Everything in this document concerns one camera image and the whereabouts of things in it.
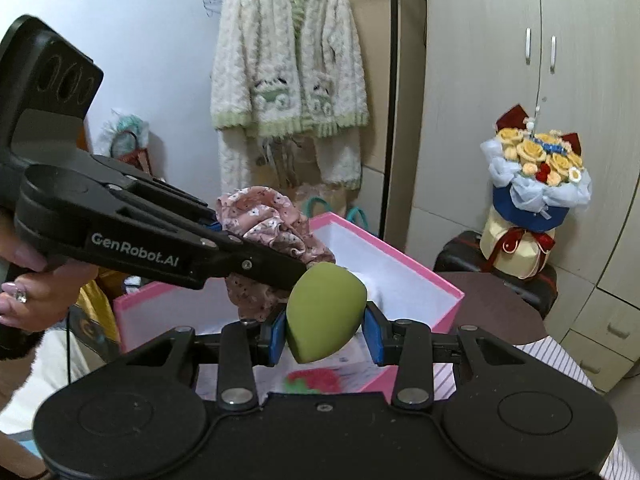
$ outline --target human hand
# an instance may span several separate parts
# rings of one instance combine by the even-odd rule
[[[98,275],[97,267],[75,260],[43,272],[46,258],[17,237],[6,213],[0,213],[0,257],[36,271],[1,285],[0,323],[28,332],[46,330],[64,319],[68,308],[78,300],[80,288]],[[17,291],[26,293],[26,303],[14,298]]]

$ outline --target yellow rose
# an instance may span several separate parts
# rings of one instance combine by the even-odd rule
[[[566,158],[571,161],[571,165],[575,166],[579,170],[583,170],[584,166],[582,165],[582,157],[580,155],[576,155],[574,152],[567,153]]]
[[[507,160],[518,160],[518,152],[513,146],[504,147],[504,158]]]
[[[536,139],[546,142],[547,144],[560,144],[560,139],[551,134],[536,134]]]
[[[557,174],[555,171],[552,171],[546,176],[546,184],[548,186],[552,186],[552,187],[559,186],[561,182],[562,182],[562,177],[560,177],[560,175]]]
[[[524,140],[516,146],[516,150],[518,150],[522,164],[525,162],[543,162],[546,159],[545,150],[542,149],[542,146],[533,142],[533,140]]]
[[[568,158],[559,153],[552,153],[546,158],[546,163],[556,171],[562,179],[569,178],[569,170],[574,165]]]
[[[502,145],[515,146],[522,140],[522,133],[516,128],[503,128],[498,132],[497,137]]]
[[[538,166],[533,162],[527,162],[522,165],[522,173],[525,176],[534,176],[538,172]]]

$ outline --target red ribbon bow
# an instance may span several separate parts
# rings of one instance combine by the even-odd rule
[[[494,250],[491,252],[491,256],[486,262],[486,268],[483,269],[484,272],[488,272],[494,266],[494,263],[500,254],[500,251],[505,252],[507,254],[513,254],[518,250],[518,246],[522,241],[522,237],[525,233],[530,233],[533,236],[533,239],[540,247],[540,252],[542,256],[538,261],[538,268],[536,269],[536,274],[540,272],[542,267],[546,262],[546,257],[550,253],[553,246],[556,244],[556,241],[546,233],[534,233],[533,231],[529,231],[527,229],[523,229],[522,227],[511,227],[510,229],[503,234],[498,240],[497,244],[494,247]]]

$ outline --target wardrobe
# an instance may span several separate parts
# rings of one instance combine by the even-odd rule
[[[545,322],[610,389],[640,357],[640,0],[428,0],[427,38],[406,252],[432,266],[450,238],[482,231],[479,145],[514,104],[539,105],[538,131],[580,133],[594,182],[590,207],[558,229]]]

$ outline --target drawer handle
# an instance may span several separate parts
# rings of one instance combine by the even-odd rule
[[[602,368],[594,368],[593,366],[589,366],[584,364],[583,361],[580,361],[580,368],[582,368],[585,372],[590,372],[592,374],[599,374]]]
[[[619,337],[620,339],[626,339],[631,335],[631,332],[622,332],[622,330],[611,326],[611,323],[607,325],[607,331],[611,332],[614,336]]]

